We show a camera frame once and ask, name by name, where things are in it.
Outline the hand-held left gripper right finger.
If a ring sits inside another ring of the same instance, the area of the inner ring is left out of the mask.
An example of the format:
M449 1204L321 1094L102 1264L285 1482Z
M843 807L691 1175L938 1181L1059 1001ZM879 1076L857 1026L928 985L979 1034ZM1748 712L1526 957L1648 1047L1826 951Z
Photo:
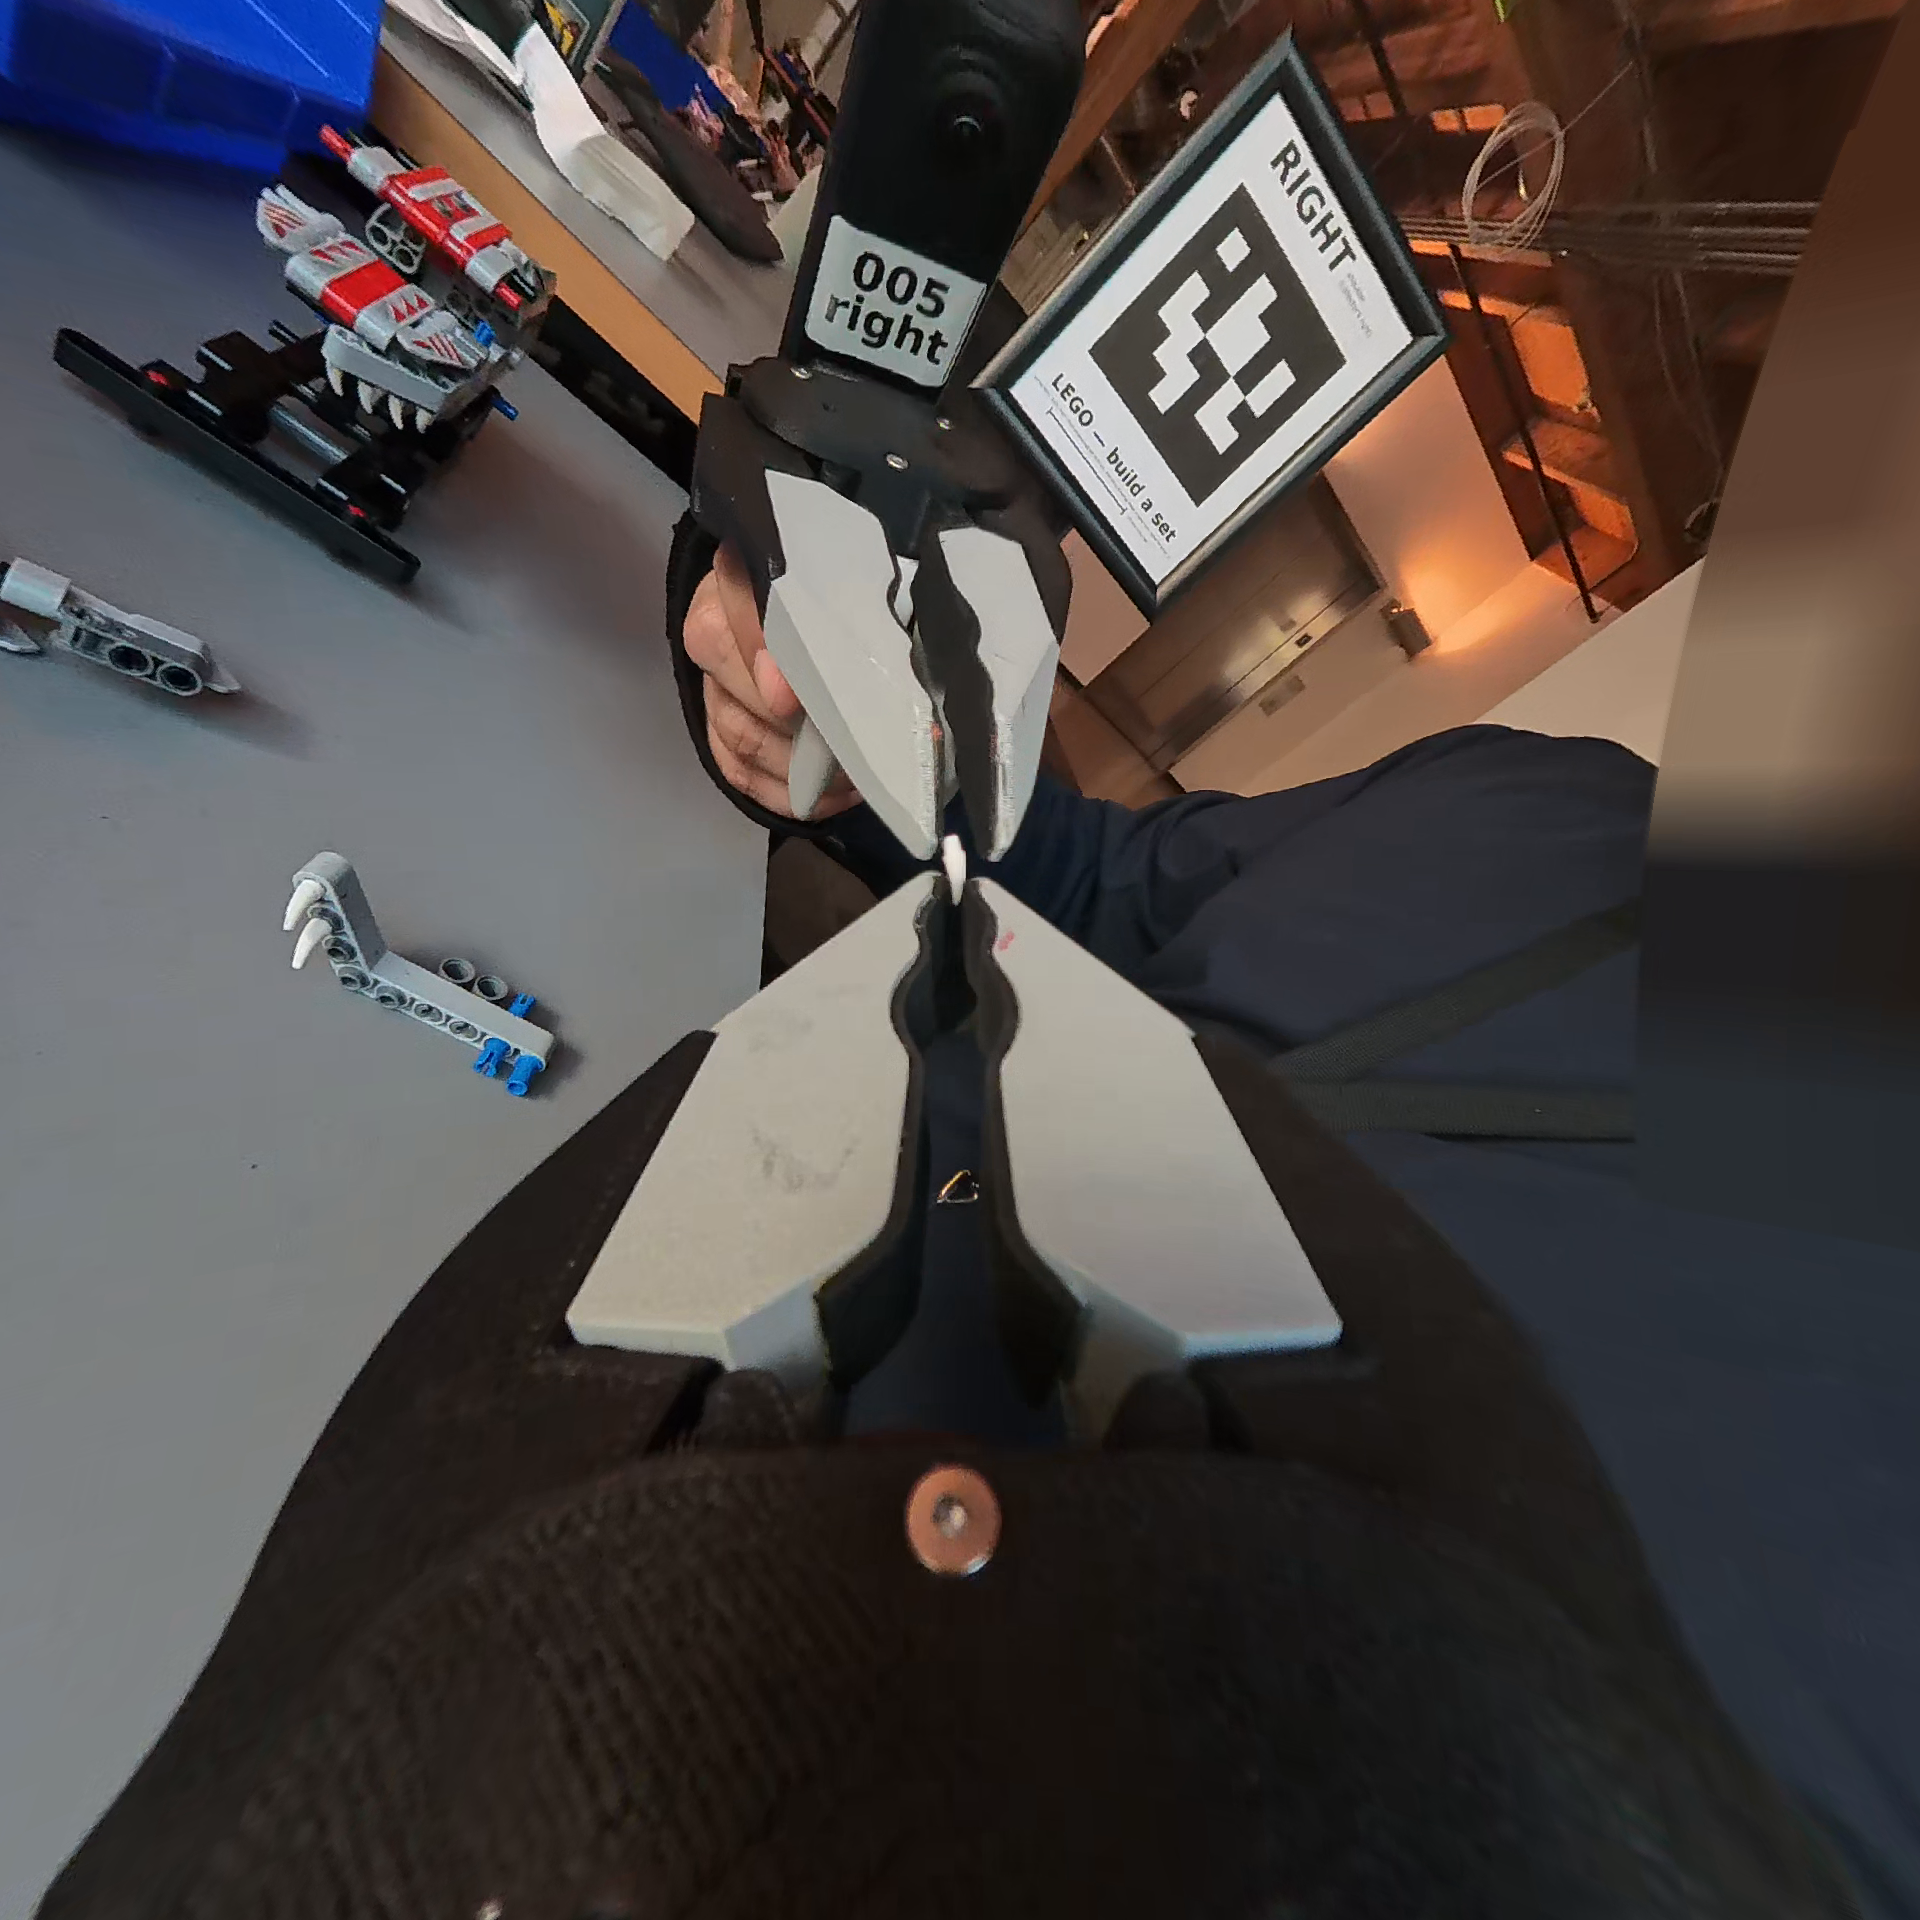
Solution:
M984 876L959 922L1019 1383L1106 1432L1146 1376L1332 1348L1340 1313L1187 1023Z

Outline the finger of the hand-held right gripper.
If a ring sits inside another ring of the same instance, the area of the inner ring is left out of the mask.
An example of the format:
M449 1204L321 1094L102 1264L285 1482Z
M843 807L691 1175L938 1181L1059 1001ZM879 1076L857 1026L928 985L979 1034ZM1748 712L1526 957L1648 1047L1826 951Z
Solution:
M1026 820L1062 641L1026 548L988 528L931 528L910 579L910 851L963 803L982 859Z
M876 515L826 481L771 470L781 570L768 588L768 653L803 704L787 803L813 816L831 773L915 859L931 859L946 803L946 739L907 629L897 559Z

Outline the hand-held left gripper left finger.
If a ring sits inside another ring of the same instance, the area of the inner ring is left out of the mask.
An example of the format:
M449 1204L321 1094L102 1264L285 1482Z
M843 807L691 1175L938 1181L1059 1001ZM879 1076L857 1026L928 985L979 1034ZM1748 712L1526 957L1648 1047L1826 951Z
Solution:
M897 1009L949 903L943 876L904 882L716 1023L565 1311L575 1342L790 1388L856 1376L826 1297L907 1188Z

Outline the grey lego jaw assembly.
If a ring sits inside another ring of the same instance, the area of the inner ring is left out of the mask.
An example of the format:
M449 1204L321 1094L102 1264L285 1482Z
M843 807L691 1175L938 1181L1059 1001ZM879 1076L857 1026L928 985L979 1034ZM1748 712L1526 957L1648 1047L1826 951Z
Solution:
M343 856L324 850L293 872L281 929L290 969L321 954L347 992L460 1044L471 1069L512 1097L530 1097L549 1067L556 1034L534 1020L537 995L460 954L424 967L396 951Z

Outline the person's right forearm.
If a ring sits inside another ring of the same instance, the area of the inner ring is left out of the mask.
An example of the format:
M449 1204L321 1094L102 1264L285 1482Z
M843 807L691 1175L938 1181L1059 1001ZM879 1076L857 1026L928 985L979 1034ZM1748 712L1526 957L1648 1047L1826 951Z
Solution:
M1125 807L1041 781L971 863L1187 1020L1297 1047L1639 892L1656 763L1469 725L1322 781Z

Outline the black red lego chassis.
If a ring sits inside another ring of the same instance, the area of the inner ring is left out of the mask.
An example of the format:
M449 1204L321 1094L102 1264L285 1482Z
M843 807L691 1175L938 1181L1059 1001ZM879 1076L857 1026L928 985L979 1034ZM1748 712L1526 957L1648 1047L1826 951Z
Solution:
M409 588L412 501L491 420L556 298L556 275L434 160L321 128L366 203L355 222L288 182L256 197L256 231L310 313L206 338L196 366L131 363L80 329L53 360L146 440L299 528L371 579Z

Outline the grey lego motor assembly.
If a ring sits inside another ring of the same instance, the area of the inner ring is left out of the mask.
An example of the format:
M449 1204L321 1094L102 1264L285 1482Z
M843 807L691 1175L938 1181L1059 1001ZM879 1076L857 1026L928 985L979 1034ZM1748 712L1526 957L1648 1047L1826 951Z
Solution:
M196 634L106 603L25 559L3 563L3 653L65 653L178 698L241 691Z

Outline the person's right hand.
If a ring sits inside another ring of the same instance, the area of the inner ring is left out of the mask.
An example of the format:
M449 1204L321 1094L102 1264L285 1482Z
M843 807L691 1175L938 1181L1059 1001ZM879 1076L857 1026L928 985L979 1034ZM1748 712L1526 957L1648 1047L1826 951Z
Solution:
M700 694L700 725L716 778L738 798L781 820L826 820L857 803L847 776L835 776L813 807L787 803L794 739L803 704L771 659L753 592L753 575L722 542L696 585L681 625L684 654Z

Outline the white paper stack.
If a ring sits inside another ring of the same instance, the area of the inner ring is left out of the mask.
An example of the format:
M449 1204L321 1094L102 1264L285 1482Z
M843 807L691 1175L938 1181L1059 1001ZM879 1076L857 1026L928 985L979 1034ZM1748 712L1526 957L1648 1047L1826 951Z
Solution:
M677 254L694 212L602 125L544 29L537 1L388 1L384 9L522 100L540 150L562 178L647 253L662 262Z

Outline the framed marker sign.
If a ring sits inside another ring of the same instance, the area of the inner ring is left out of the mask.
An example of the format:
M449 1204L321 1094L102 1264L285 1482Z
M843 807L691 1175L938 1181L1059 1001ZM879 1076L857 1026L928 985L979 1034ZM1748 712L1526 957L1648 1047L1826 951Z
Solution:
M1447 319L1291 32L975 379L1156 617L1447 350Z

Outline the wooden table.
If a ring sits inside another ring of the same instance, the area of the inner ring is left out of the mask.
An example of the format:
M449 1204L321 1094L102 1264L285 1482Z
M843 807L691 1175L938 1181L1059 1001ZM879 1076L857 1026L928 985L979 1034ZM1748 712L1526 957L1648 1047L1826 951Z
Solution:
M702 226L656 259L565 182L491 79L402 16L381 22L366 121L381 144L447 168L499 215L556 273L562 303L684 420L732 363L779 345L787 263L744 262Z

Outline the person's dark blue torso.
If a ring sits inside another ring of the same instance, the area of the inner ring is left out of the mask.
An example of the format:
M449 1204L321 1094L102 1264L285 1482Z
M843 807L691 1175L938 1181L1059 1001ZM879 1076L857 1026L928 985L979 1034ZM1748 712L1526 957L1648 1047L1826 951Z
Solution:
M1629 897L1635 845L1297 850L1304 1038ZM1626 1091L1635 957L1595 964L1432 1076ZM1632 1147L1363 1153L1500 1286L1607 1461L1701 1666L1826 1824L1870 1916L1917 1913L1917 1256L1688 1214Z

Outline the blue plastic bin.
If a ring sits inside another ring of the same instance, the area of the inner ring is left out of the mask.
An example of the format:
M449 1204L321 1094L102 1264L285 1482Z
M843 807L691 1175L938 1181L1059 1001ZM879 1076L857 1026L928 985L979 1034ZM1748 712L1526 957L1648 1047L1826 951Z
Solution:
M381 1L3 1L3 116L274 172L366 110Z

